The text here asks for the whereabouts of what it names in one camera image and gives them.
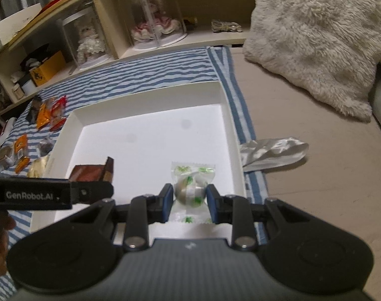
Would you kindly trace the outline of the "green white candy packet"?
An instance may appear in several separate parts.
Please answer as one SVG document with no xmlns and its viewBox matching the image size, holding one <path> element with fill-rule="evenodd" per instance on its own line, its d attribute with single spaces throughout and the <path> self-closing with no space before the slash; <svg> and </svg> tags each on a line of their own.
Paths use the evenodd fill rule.
<svg viewBox="0 0 381 301">
<path fill-rule="evenodd" d="M 172 162 L 174 202 L 170 221 L 191 224 L 212 223 L 206 188 L 215 178 L 216 167 L 192 162 Z"/>
</svg>

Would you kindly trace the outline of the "clear packet dark snack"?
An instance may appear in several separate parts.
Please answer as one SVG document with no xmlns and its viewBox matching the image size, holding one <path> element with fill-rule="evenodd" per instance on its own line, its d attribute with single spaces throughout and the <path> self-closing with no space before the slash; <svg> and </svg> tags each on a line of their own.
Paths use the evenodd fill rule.
<svg viewBox="0 0 381 301">
<path fill-rule="evenodd" d="M 10 145 L 0 148 L 0 172 L 5 171 L 15 164 L 14 149 Z"/>
</svg>

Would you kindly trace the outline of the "long orange snack packet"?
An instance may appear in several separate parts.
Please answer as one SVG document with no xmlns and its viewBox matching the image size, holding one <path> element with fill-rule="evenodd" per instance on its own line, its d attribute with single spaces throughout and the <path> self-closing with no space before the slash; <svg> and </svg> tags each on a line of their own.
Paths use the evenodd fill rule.
<svg viewBox="0 0 381 301">
<path fill-rule="evenodd" d="M 14 143 L 14 153 L 16 157 L 15 173 L 19 174 L 30 162 L 27 134 L 23 134 Z"/>
</svg>

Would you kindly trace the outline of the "small clear snack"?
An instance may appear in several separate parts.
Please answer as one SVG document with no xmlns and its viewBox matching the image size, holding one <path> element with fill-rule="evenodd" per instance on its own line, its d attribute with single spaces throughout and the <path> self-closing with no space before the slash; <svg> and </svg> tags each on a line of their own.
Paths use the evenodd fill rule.
<svg viewBox="0 0 381 301">
<path fill-rule="evenodd" d="M 36 147 L 37 154 L 39 157 L 44 157 L 48 155 L 54 148 L 55 140 L 51 139 L 50 137 L 46 137 L 42 139 Z"/>
</svg>

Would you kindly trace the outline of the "brown snack packet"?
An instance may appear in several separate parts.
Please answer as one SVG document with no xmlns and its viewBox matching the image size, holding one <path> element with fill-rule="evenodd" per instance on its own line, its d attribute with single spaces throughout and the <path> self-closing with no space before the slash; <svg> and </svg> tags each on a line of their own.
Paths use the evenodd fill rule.
<svg viewBox="0 0 381 301">
<path fill-rule="evenodd" d="M 69 176 L 73 182 L 105 181 L 112 183 L 114 159 L 108 157 L 103 165 L 75 165 Z"/>
</svg>

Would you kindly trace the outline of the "short orange snack packet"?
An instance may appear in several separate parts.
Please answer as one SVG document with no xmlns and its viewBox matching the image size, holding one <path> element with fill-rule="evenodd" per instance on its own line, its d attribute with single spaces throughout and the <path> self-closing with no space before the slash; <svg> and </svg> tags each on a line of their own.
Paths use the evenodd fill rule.
<svg viewBox="0 0 381 301">
<path fill-rule="evenodd" d="M 51 120 L 51 108 L 54 102 L 54 98 L 46 99 L 40 106 L 36 120 L 37 130 L 41 130 L 47 126 Z"/>
</svg>

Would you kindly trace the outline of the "red clear snack packet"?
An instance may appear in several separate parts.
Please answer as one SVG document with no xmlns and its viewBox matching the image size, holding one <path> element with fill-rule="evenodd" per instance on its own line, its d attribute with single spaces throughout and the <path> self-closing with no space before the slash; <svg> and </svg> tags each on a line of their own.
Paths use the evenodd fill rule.
<svg viewBox="0 0 381 301">
<path fill-rule="evenodd" d="M 50 131 L 55 132 L 60 130 L 66 122 L 65 108 L 67 105 L 67 97 L 62 96 L 58 99 L 50 110 Z"/>
</svg>

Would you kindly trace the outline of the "black orange snack packet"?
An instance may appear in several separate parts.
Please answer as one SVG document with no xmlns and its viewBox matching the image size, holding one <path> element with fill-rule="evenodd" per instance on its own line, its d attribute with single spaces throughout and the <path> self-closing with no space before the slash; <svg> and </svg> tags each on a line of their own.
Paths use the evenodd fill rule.
<svg viewBox="0 0 381 301">
<path fill-rule="evenodd" d="M 39 95 L 34 96 L 33 100 L 31 101 L 30 109 L 26 115 L 26 121 L 29 124 L 36 123 L 41 105 L 42 105 L 42 98 Z"/>
</svg>

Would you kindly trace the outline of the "cream yellow snack packet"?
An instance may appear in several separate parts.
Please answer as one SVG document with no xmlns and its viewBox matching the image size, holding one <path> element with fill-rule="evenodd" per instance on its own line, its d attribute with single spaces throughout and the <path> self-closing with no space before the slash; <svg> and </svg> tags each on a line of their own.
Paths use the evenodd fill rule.
<svg viewBox="0 0 381 301">
<path fill-rule="evenodd" d="M 49 155 L 42 156 L 34 160 L 28 169 L 27 177 L 42 178 L 45 173 L 45 168 L 48 164 Z"/>
</svg>

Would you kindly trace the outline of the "blue striped bed sheet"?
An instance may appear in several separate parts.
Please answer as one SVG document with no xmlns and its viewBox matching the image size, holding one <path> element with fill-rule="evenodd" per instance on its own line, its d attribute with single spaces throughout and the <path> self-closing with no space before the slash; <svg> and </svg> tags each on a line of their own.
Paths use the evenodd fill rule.
<svg viewBox="0 0 381 301">
<path fill-rule="evenodd" d="M 155 88 L 178 84 L 220 80 L 229 99 L 231 113 L 240 143 L 256 139 L 248 107 L 235 78 L 231 49 L 227 46 L 179 50 L 160 55 L 119 61 L 92 70 L 76 78 L 40 92 L 42 99 L 66 95 L 67 113 L 79 107 L 91 105 L 112 97 L 121 97 Z M 48 135 L 48 130 L 37 131 L 25 117 L 30 104 L 14 124 L 12 133 L 4 145 L 12 145 L 23 134 L 29 139 L 29 155 L 36 158 L 36 146 Z M 255 203 L 261 204 L 267 198 L 267 183 L 262 172 L 245 174 L 246 193 Z M 28 235 L 33 212 L 12 211 L 17 226 L 10 232 L 9 247 Z M 9 274 L 0 277 L 0 300 L 8 300 L 16 293 Z"/>
</svg>

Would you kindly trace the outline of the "white space heater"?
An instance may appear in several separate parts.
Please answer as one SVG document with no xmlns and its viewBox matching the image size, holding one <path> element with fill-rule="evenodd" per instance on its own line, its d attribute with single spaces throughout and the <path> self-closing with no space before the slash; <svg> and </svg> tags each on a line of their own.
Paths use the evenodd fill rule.
<svg viewBox="0 0 381 301">
<path fill-rule="evenodd" d="M 15 125 L 15 122 L 16 122 L 16 118 L 12 117 L 4 124 L 0 134 L 0 146 L 2 146 L 5 143 L 6 139 L 10 136 L 12 129 Z"/>
</svg>

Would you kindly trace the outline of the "small jar white lid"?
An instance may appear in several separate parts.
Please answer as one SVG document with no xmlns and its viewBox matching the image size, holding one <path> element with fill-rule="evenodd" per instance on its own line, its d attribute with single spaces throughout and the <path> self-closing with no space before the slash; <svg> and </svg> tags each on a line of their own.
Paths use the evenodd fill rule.
<svg viewBox="0 0 381 301">
<path fill-rule="evenodd" d="M 24 98 L 24 96 L 25 96 L 24 91 L 22 90 L 22 88 L 19 84 L 16 84 L 12 88 L 12 92 L 14 93 L 14 96 L 17 98 L 17 100 L 20 100 L 20 99 Z"/>
</svg>

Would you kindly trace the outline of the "white cylinder cup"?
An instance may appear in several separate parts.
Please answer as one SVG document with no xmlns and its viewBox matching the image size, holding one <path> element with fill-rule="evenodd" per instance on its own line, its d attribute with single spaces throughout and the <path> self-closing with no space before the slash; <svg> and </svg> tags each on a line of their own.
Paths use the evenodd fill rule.
<svg viewBox="0 0 381 301">
<path fill-rule="evenodd" d="M 37 87 L 32 80 L 27 80 L 21 85 L 21 88 L 26 96 L 35 94 L 37 92 Z"/>
</svg>

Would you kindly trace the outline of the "large white box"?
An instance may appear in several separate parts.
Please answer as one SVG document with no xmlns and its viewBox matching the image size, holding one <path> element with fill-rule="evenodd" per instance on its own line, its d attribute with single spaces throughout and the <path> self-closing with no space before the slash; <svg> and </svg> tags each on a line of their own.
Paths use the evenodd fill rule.
<svg viewBox="0 0 381 301">
<path fill-rule="evenodd" d="M 14 35 L 23 29 L 41 11 L 41 4 L 34 4 L 0 21 L 0 50 Z"/>
</svg>

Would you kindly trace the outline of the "wooden headboard shelf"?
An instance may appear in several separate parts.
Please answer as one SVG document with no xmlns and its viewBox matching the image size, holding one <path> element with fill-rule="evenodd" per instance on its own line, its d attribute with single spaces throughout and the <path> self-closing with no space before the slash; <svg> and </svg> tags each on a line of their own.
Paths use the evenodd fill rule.
<svg viewBox="0 0 381 301">
<path fill-rule="evenodd" d="M 60 0 L 36 16 L 12 40 L 0 50 L 0 84 L 8 95 L 12 95 L 12 82 L 8 78 L 27 55 L 24 44 L 38 38 L 49 27 L 59 27 L 62 16 L 85 0 Z M 129 33 L 124 25 L 122 8 L 118 0 L 90 0 L 99 19 L 107 47 L 111 54 L 105 63 L 130 60 L 138 56 L 155 55 L 182 48 L 201 46 L 239 45 L 248 36 L 255 0 L 177 0 L 182 19 L 196 19 L 197 26 L 175 44 L 155 50 L 134 50 Z M 213 33 L 212 20 L 236 22 L 241 33 Z"/>
</svg>

